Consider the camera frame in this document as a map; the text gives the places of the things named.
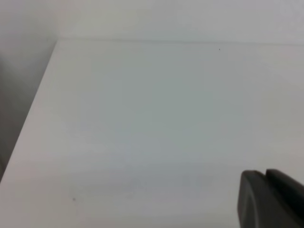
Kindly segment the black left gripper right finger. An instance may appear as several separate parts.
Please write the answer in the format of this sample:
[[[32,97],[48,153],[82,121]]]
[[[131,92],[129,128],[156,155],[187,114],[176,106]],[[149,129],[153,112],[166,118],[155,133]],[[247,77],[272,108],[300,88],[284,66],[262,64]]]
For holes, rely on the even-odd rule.
[[[266,170],[266,178],[296,215],[304,214],[304,186],[301,183],[275,169]]]

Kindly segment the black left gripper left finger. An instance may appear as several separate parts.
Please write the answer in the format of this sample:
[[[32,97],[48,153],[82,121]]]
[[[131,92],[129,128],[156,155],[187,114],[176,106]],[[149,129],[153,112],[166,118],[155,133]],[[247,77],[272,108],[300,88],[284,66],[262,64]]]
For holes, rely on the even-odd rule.
[[[238,194],[241,228],[302,228],[304,215],[296,215],[284,203],[266,174],[243,171]]]

